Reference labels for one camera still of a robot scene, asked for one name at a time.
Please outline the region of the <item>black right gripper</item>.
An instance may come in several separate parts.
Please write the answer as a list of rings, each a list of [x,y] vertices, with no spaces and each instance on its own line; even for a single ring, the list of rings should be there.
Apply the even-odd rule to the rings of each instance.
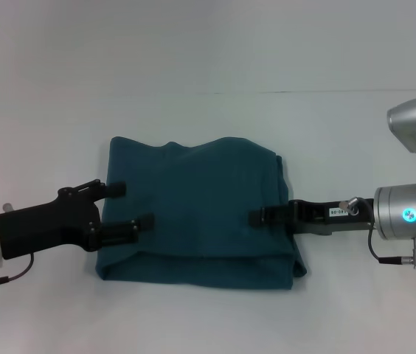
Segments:
[[[250,226],[288,224],[293,235],[329,236],[334,232],[364,231],[374,221],[373,209],[365,203],[356,205],[354,215],[339,207],[339,201],[314,203],[292,200],[288,206],[266,206],[249,212]]]

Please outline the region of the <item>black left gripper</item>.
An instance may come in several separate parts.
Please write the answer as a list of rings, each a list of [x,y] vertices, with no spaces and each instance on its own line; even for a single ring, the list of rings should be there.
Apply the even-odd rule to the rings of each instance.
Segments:
[[[139,234],[153,230],[155,216],[101,226],[96,201],[126,195],[126,183],[105,184],[99,179],[58,190],[54,201],[0,214],[2,257],[11,260],[62,245],[92,252],[101,246],[138,243]]]

